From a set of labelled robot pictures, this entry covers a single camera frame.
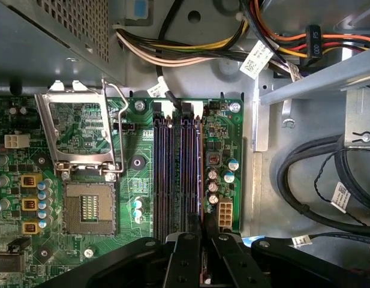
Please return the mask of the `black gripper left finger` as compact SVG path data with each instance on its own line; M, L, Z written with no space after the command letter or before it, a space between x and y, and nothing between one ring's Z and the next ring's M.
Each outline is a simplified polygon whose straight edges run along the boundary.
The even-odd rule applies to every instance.
M188 215L185 232L172 234L165 244L139 239L122 256L102 260L86 287L199 287L201 221Z

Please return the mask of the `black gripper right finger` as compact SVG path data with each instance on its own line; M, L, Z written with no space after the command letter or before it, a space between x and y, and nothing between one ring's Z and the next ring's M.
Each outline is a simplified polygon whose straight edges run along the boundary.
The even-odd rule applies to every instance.
M222 233L212 214L206 234L218 256L216 276L233 287L370 287L370 274L293 248L289 239L262 238L247 247L239 235Z

